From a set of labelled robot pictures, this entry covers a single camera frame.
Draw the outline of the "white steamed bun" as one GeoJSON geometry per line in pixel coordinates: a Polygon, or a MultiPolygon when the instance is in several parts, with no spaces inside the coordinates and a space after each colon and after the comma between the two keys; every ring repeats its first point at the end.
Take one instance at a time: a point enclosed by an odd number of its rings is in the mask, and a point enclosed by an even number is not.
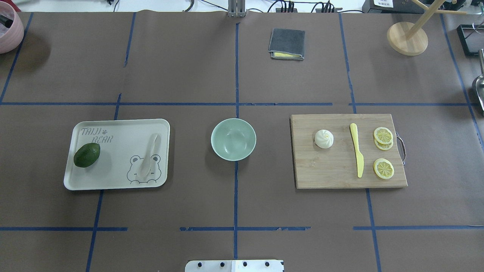
{"type": "Polygon", "coordinates": [[[329,130],[321,129],[316,132],[313,140],[318,147],[327,149],[332,147],[334,143],[334,135],[329,130]]]}

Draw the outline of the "wooden cutting board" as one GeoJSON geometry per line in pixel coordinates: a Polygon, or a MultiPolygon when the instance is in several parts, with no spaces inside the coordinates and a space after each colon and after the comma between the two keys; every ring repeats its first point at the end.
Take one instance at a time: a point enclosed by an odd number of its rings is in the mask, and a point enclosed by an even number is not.
{"type": "Polygon", "coordinates": [[[390,150],[380,150],[374,143],[377,127],[387,127],[395,133],[391,114],[306,114],[292,115],[293,160],[298,189],[320,188],[403,188],[406,174],[396,144],[390,150]],[[355,150],[349,125],[356,123],[360,151],[365,159],[362,178],[357,177],[355,150]],[[317,131],[325,129],[334,135],[332,147],[322,149],[314,142],[317,131]],[[378,158],[389,160],[394,167],[390,179],[377,177],[373,170],[378,158]]]}

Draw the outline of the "grey folded cloth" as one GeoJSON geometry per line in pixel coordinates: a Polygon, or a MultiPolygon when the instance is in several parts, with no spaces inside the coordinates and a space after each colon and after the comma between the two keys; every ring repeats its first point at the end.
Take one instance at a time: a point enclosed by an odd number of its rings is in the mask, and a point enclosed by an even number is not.
{"type": "Polygon", "coordinates": [[[304,60],[306,31],[274,28],[268,45],[272,59],[304,60]]]}

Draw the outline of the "cream bear serving tray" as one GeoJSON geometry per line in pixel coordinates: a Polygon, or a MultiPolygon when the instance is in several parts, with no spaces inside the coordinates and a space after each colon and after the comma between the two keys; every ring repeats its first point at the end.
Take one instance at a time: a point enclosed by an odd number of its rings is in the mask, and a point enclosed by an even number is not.
{"type": "Polygon", "coordinates": [[[64,174],[68,190],[159,187],[167,180],[171,126],[165,119],[125,119],[80,122],[72,132],[64,174]],[[151,156],[150,174],[138,181],[138,169],[153,134],[159,143],[151,156]],[[85,144],[98,143],[98,160],[87,168],[74,165],[74,154],[85,144]]]}

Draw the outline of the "yellow plastic knife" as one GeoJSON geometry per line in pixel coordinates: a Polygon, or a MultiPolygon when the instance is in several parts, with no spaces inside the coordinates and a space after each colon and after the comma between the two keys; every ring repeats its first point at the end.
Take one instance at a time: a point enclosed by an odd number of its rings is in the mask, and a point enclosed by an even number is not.
{"type": "Polygon", "coordinates": [[[358,126],[356,123],[351,123],[349,125],[350,127],[350,133],[352,136],[352,141],[353,141],[353,147],[355,150],[355,160],[356,160],[356,165],[357,165],[357,177],[362,178],[363,173],[364,173],[364,167],[365,167],[365,159],[363,154],[360,151],[360,145],[359,145],[359,137],[358,137],[358,126]]]}

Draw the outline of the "upper lemon slice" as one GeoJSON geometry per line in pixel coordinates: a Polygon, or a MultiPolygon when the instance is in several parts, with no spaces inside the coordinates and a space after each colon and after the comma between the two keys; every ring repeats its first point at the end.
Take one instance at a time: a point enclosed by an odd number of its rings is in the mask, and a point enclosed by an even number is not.
{"type": "Polygon", "coordinates": [[[373,132],[374,139],[381,145],[389,145],[394,141],[394,135],[387,127],[377,127],[373,132]]]}

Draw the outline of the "lemon slice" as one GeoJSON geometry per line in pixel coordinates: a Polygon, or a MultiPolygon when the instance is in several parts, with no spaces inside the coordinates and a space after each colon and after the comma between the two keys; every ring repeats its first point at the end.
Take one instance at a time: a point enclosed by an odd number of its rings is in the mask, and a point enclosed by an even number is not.
{"type": "Polygon", "coordinates": [[[387,127],[377,127],[373,132],[374,139],[381,145],[389,145],[394,141],[394,135],[387,127]]]}
{"type": "Polygon", "coordinates": [[[373,170],[377,177],[381,179],[390,179],[394,176],[394,166],[385,158],[378,158],[374,161],[373,170]]]}

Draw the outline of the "lemon slice underneath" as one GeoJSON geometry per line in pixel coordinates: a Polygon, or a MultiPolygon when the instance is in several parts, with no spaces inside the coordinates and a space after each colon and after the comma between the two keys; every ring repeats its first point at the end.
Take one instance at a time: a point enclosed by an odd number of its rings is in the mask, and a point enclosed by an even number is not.
{"type": "Polygon", "coordinates": [[[390,142],[389,144],[381,144],[376,139],[374,139],[374,143],[376,147],[380,150],[390,150],[394,146],[394,141],[390,142]]]}

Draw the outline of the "lower lemon slice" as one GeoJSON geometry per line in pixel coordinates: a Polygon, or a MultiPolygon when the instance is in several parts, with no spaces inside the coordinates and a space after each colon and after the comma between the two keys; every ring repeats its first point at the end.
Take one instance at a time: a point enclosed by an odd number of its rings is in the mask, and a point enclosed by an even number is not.
{"type": "Polygon", "coordinates": [[[390,179],[394,176],[394,166],[385,158],[378,158],[374,161],[373,170],[377,177],[381,179],[390,179]]]}

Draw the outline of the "wooden mug tree stand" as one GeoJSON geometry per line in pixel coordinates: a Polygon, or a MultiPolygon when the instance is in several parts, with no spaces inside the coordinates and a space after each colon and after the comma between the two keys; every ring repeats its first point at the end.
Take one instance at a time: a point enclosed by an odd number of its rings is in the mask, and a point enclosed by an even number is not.
{"type": "Polygon", "coordinates": [[[413,0],[413,3],[425,10],[416,23],[401,21],[393,24],[387,31],[386,37],[390,46],[400,54],[406,56],[417,56],[425,52],[428,47],[428,36],[422,29],[424,24],[435,14],[467,14],[465,11],[439,10],[444,0],[434,0],[427,6],[420,0],[413,0]]]}

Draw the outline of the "black device with label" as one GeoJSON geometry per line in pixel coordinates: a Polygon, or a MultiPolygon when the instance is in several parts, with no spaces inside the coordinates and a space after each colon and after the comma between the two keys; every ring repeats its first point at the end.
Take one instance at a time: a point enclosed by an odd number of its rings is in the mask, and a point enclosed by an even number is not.
{"type": "Polygon", "coordinates": [[[364,13],[423,14],[422,7],[411,0],[365,0],[361,10],[364,13]]]}

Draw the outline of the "metal scoop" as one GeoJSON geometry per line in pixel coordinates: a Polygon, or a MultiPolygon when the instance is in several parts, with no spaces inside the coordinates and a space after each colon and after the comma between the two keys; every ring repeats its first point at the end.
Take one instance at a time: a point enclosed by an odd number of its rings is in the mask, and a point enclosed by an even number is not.
{"type": "Polygon", "coordinates": [[[484,50],[478,51],[479,67],[481,74],[477,76],[473,81],[473,89],[479,101],[479,106],[484,113],[484,50]]]}

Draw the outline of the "pink cup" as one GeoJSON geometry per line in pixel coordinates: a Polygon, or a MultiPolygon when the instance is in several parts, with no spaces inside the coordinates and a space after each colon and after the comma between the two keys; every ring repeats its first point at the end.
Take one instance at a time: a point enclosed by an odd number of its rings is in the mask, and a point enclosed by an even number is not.
{"type": "Polygon", "coordinates": [[[0,3],[0,53],[17,48],[24,37],[24,26],[18,12],[7,2],[0,3]]]}

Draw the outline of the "white metal base plate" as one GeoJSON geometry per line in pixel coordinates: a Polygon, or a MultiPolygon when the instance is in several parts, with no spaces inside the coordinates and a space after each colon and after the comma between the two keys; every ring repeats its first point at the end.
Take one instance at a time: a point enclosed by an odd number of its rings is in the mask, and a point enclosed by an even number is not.
{"type": "Polygon", "coordinates": [[[283,260],[192,260],[185,272],[284,272],[283,260]]]}

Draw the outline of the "black box frame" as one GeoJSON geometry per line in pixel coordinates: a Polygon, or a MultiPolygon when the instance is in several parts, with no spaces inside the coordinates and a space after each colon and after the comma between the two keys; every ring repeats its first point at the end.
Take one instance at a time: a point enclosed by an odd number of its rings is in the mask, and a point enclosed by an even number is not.
{"type": "Polygon", "coordinates": [[[484,26],[461,24],[456,28],[458,37],[467,56],[478,56],[484,48],[484,26]]]}

